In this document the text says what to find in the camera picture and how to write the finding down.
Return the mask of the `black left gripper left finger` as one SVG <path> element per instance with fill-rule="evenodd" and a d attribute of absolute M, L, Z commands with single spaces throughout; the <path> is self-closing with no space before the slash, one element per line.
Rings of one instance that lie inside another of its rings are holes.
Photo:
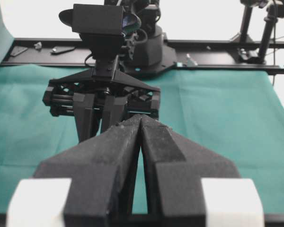
<path fill-rule="evenodd" d="M 131 214 L 141 118 L 137 114 L 38 165 L 34 178 L 71 179 L 66 226 L 107 227 L 111 217 Z"/>

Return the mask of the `right gripper rail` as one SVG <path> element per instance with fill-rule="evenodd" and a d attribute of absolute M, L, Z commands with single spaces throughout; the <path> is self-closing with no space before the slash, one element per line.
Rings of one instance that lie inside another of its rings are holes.
<path fill-rule="evenodd" d="M 102 133 L 123 121 L 126 114 L 158 118 L 160 89 L 121 71 L 119 57 L 115 57 L 97 60 L 88 70 L 49 80 L 43 103 L 53 116 L 74 115 L 81 143 L 95 135 L 94 109 L 103 110 Z"/>

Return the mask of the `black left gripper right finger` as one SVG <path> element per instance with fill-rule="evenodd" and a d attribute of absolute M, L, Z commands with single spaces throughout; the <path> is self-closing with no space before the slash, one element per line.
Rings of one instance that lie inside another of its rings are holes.
<path fill-rule="evenodd" d="M 201 178 L 240 178 L 235 164 L 146 115 L 141 133 L 148 212 L 164 227 L 204 227 Z"/>

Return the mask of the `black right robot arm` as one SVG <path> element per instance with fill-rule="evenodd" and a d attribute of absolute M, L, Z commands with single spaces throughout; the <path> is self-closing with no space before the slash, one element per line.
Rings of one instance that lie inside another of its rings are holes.
<path fill-rule="evenodd" d="M 53 116 L 73 116 L 79 142 L 135 114 L 159 117 L 160 89 L 138 79 L 172 68 L 176 52 L 164 44 L 157 0 L 74 4 L 59 13 L 95 61 L 87 70 L 51 79 L 43 103 Z"/>

